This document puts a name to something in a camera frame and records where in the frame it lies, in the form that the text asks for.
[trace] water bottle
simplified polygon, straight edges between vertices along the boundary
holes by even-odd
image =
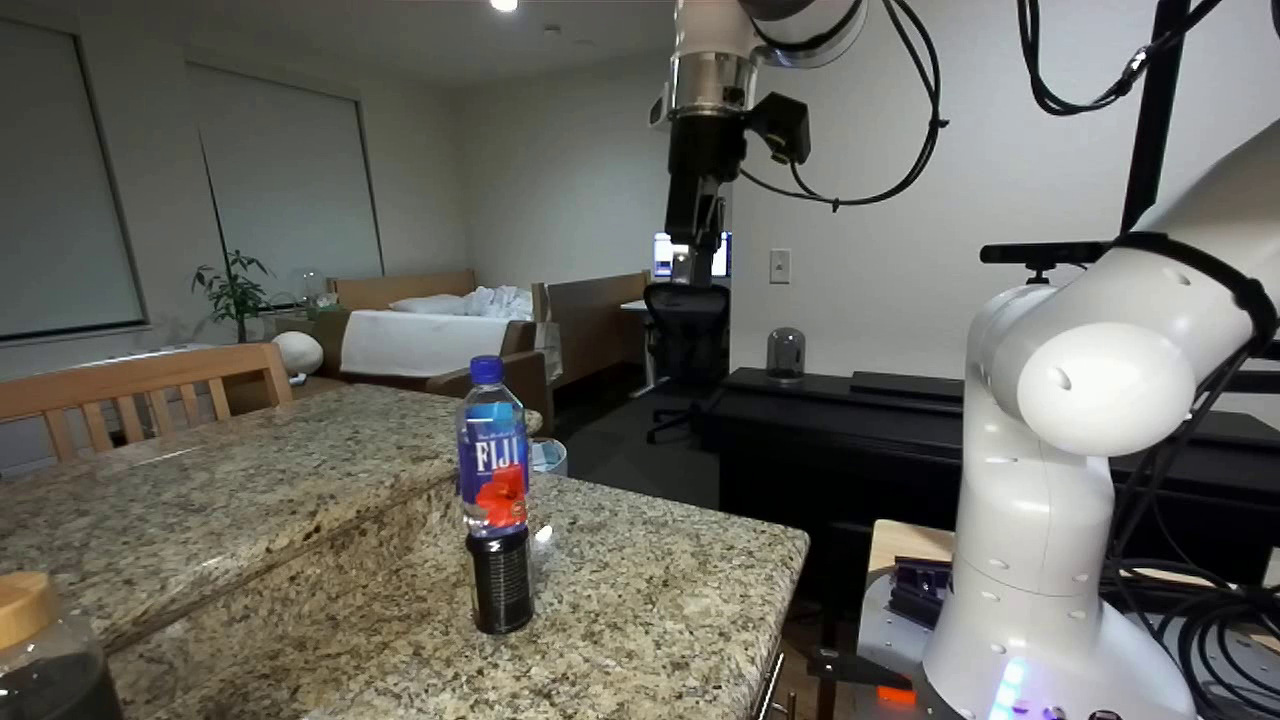
[[[89,620],[64,615],[46,570],[0,574],[0,720],[118,720]]]
[[[526,591],[526,429],[494,357],[472,361],[457,424],[457,495],[475,559],[475,628],[504,634],[531,620]]]

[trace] fiji water bottle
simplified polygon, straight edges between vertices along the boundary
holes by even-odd
[[[494,357],[472,361],[457,424],[457,495],[475,559],[475,628],[504,634],[531,620],[526,591],[526,429]]]

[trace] electrical outlet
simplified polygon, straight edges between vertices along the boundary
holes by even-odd
[[[767,284],[793,280],[793,252],[767,252]]]

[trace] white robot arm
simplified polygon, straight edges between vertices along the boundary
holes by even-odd
[[[1204,375],[1270,338],[1280,123],[1151,206],[1065,289],[997,297],[968,336],[938,716],[1196,716],[1165,649],[1099,598],[1107,456],[1172,436]]]

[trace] chair back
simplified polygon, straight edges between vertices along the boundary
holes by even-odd
[[[265,403],[286,403],[277,344],[187,349],[103,361],[0,384],[0,421],[43,421],[57,459],[229,421],[229,378],[261,378]]]
[[[675,388],[715,388],[728,375],[728,289],[646,284],[653,357]]]

